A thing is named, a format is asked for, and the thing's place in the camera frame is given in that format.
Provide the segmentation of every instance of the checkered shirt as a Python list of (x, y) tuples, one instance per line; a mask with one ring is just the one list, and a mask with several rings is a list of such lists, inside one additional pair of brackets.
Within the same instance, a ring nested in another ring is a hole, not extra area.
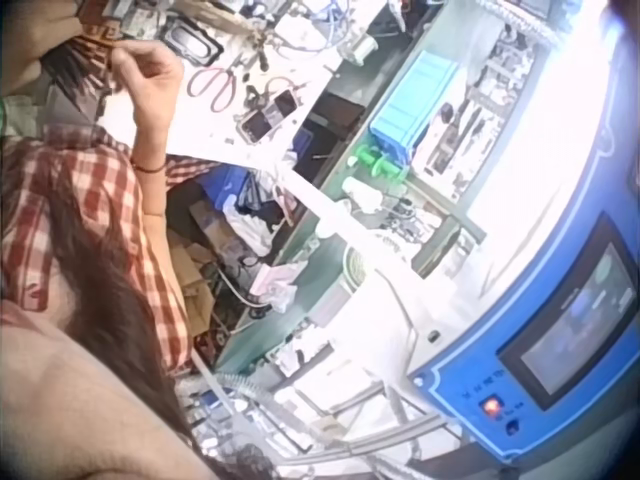
[[(41, 169), (51, 169), (55, 175), (65, 164), (87, 228), (104, 234), (110, 220), (109, 203), (113, 206), (132, 259), (129, 280), (151, 306), (165, 367), (175, 371), (183, 366), (191, 345), (186, 315), (163, 277), (144, 233), (142, 192), (131, 167), (130, 149), (99, 127), (50, 126), (45, 128), (43, 140), (3, 140), (2, 161), (22, 158), (24, 162), (19, 203), (2, 243), (5, 298), (26, 311), (47, 309), (50, 275), (56, 260), (46, 201), (36, 193), (34, 179)], [(168, 188), (215, 166), (193, 158), (169, 156), (167, 160)]]

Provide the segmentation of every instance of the woman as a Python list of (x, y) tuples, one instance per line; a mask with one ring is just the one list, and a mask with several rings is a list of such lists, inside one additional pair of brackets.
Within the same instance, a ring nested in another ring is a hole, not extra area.
[[(10, 12), (3, 96), (80, 33), (74, 12), (71, 0)], [(135, 106), (131, 151), (96, 128), (2, 139), (2, 457), (20, 478), (269, 478), (264, 461), (198, 451), (168, 375), (190, 353), (164, 216), (182, 64), (136, 41), (112, 64)]]

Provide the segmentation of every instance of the blue machine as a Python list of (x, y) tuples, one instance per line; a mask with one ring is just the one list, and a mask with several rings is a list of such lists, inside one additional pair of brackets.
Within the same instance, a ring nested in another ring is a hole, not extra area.
[(632, 43), (617, 42), (599, 133), (551, 236), (469, 331), (410, 374), (504, 463), (577, 420), (640, 358)]

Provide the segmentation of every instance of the green tool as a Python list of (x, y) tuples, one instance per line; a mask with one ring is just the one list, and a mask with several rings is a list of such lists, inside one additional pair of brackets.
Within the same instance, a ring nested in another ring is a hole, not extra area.
[(408, 168), (400, 168), (390, 160), (388, 154), (370, 145), (361, 145), (355, 153), (358, 161), (371, 168), (371, 176), (383, 176), (394, 183), (402, 183), (409, 172)]

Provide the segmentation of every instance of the monitor screen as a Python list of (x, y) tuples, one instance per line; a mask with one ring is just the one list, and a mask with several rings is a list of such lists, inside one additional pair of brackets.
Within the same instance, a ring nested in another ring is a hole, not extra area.
[(547, 393), (557, 392), (594, 356), (635, 298), (634, 284), (609, 243), (584, 287), (573, 290), (558, 320), (522, 354)]

